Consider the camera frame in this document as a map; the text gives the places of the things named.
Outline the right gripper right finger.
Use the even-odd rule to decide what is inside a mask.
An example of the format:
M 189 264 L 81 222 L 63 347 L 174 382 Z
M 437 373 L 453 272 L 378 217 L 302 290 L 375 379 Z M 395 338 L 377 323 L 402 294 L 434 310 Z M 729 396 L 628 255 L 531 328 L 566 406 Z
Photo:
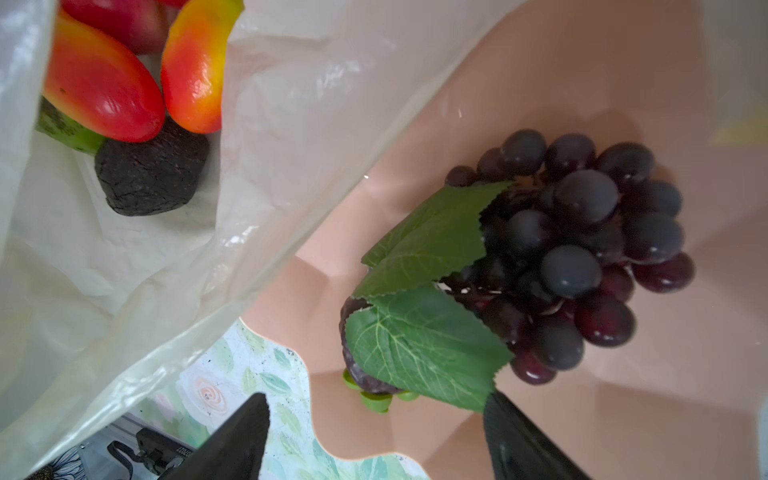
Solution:
M 486 400 L 483 428 L 496 479 L 589 479 L 500 391 L 494 391 Z

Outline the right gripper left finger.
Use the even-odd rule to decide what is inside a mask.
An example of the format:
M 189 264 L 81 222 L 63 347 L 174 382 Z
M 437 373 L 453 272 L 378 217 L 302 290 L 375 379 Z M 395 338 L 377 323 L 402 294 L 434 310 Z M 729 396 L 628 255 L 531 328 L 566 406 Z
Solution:
M 270 428 L 264 393 L 255 393 L 195 452 L 161 479 L 258 480 Z

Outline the pink scalloped fruit plate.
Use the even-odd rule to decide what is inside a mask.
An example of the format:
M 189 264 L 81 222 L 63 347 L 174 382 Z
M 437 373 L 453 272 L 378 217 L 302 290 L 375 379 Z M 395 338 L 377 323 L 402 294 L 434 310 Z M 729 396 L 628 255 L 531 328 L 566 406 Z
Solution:
M 312 423 L 332 455 L 396 452 L 435 479 L 489 479 L 472 412 L 428 398 L 366 409 L 342 378 L 344 300 L 361 257 L 458 164 L 521 128 L 583 132 L 599 148 L 646 144 L 684 197 L 695 261 L 676 294 L 637 289 L 624 347 L 589 346 L 580 366 L 503 391 L 595 479 L 756 479 L 767 397 L 767 149 L 711 137 L 696 1 L 531 1 L 508 14 L 244 316 L 308 370 Z

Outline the dark purple grape bunch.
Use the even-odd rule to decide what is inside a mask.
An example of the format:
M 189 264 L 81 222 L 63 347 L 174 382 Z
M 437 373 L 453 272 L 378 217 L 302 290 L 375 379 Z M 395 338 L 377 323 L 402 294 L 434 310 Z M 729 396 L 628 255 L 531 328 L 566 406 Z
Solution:
M 509 366 L 542 385 L 587 345 L 616 348 L 637 329 L 636 287 L 686 288 L 696 267 L 678 222 L 683 198 L 625 141 L 513 132 L 475 166 L 458 165 L 362 257 L 350 296 L 369 307 L 346 337 L 369 375 L 480 411 Z

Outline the translucent cream plastic bag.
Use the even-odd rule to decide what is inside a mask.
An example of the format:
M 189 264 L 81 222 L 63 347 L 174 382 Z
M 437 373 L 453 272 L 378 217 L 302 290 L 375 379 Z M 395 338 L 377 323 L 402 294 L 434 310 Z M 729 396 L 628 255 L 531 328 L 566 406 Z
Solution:
M 1 5 L 1 475 L 21 479 L 186 369 L 363 178 L 512 1 L 249 1 L 199 195 L 106 204 L 34 129 L 53 1 Z

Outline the dark avocado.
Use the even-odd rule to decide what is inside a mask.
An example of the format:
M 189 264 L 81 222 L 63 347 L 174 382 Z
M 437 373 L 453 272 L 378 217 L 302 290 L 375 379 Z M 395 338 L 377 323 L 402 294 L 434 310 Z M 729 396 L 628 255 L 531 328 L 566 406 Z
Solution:
M 205 135 L 167 118 L 149 141 L 105 140 L 94 157 L 94 169 L 112 210 L 129 217 L 150 216 L 178 209 L 193 198 L 209 152 Z

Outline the green bumpy fruit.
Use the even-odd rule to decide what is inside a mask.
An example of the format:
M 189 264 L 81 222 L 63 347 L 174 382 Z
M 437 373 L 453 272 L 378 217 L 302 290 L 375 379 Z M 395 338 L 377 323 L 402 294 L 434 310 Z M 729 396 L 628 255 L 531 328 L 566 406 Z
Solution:
M 106 138 L 63 114 L 41 97 L 35 129 L 53 140 L 82 153 L 94 156 Z

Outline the red yellow peach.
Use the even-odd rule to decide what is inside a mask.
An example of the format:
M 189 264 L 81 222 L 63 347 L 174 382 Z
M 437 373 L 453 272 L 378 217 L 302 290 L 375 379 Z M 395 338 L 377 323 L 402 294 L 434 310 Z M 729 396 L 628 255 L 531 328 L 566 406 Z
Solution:
M 122 43 L 60 9 L 42 97 L 105 137 L 145 142 L 162 129 L 166 110 L 145 65 Z

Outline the small orange fruit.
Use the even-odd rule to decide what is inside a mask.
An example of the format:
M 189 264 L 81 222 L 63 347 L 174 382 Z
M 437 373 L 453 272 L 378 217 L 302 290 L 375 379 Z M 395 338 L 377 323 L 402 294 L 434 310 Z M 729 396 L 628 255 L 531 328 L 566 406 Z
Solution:
M 168 114 L 188 131 L 221 129 L 227 41 L 243 10 L 241 0 L 191 0 L 170 27 L 161 59 L 162 92 Z

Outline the red apple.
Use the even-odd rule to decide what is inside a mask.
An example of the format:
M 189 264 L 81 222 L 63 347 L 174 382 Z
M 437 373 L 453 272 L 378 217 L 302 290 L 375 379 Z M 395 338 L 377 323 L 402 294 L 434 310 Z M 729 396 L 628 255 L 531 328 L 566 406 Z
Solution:
M 74 19 L 113 37 L 137 55 L 163 50 L 169 30 L 165 7 L 151 0 L 62 0 Z

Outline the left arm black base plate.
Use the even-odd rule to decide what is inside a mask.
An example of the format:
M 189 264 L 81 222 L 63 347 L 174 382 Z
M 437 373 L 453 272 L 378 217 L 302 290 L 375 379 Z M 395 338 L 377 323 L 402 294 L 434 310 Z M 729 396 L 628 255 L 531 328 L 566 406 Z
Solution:
M 107 452 L 126 469 L 129 479 L 134 477 L 134 465 L 142 465 L 158 479 L 166 479 L 194 453 L 193 449 L 149 428 L 139 430 L 135 439 L 137 450 L 118 440 L 107 445 Z

